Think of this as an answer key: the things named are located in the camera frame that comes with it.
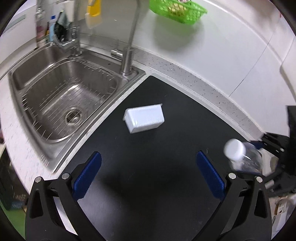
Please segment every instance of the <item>speckled backsplash ledge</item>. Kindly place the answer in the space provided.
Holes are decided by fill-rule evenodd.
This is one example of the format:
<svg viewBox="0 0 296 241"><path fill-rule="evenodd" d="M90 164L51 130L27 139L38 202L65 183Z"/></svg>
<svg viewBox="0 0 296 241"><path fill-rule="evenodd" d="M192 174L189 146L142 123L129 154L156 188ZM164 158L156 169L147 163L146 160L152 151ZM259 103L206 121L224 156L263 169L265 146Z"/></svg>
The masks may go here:
<svg viewBox="0 0 296 241"><path fill-rule="evenodd" d="M81 43L111 51L116 48L117 40L81 33ZM119 42L118 48L122 49L125 45L126 43ZM189 71L159 56L138 48L135 50L134 60L169 76L178 83L193 90L229 116L240 128L254 139L257 139L262 135L262 130L260 130L243 110L217 89Z"/></svg>

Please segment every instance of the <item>green floor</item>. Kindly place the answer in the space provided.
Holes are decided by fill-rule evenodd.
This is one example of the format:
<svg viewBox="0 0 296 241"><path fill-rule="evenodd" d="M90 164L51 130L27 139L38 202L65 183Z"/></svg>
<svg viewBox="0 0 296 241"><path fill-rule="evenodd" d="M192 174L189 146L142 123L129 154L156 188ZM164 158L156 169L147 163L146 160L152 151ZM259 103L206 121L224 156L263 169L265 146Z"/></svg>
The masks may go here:
<svg viewBox="0 0 296 241"><path fill-rule="evenodd" d="M14 228L25 238L25 217L26 213L23 209L10 210L7 211L2 203L0 202L0 206L3 209L4 213L8 217L9 221L12 223Z"/></svg>

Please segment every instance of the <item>white bottle cap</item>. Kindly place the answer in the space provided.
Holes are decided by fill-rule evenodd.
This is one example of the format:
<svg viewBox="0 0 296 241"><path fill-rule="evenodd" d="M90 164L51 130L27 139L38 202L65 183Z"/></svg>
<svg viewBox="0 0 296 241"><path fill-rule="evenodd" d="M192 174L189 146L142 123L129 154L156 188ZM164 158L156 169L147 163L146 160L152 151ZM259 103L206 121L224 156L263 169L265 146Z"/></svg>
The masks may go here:
<svg viewBox="0 0 296 241"><path fill-rule="evenodd" d="M224 154L231 161L241 161L246 155L246 147L237 139L230 139L224 146Z"/></svg>

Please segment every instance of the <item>white plastic box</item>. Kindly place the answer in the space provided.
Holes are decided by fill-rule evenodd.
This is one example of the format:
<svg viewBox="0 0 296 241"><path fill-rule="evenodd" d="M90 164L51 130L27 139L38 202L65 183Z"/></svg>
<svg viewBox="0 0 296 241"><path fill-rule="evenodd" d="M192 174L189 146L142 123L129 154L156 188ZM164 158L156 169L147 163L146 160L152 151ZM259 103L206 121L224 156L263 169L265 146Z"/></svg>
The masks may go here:
<svg viewBox="0 0 296 241"><path fill-rule="evenodd" d="M151 130L164 123L165 118L161 105L156 104L126 109L123 120L126 122L129 132L132 134Z"/></svg>

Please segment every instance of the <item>blue rubber pad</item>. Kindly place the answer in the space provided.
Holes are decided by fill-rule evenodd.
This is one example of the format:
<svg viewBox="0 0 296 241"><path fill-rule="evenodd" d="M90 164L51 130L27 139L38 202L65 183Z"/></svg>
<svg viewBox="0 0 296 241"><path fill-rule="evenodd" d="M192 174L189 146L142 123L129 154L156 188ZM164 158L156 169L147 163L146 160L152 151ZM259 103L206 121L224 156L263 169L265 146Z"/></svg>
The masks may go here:
<svg viewBox="0 0 296 241"><path fill-rule="evenodd" d="M83 169L79 177L73 184L72 196L74 200L84 198L87 190L89 189L92 181L97 175L102 164L102 157L99 152L96 152L90 162Z"/></svg>
<svg viewBox="0 0 296 241"><path fill-rule="evenodd" d="M202 151L199 151L196 155L196 165L199 167L213 196L223 201L225 197L225 183Z"/></svg>

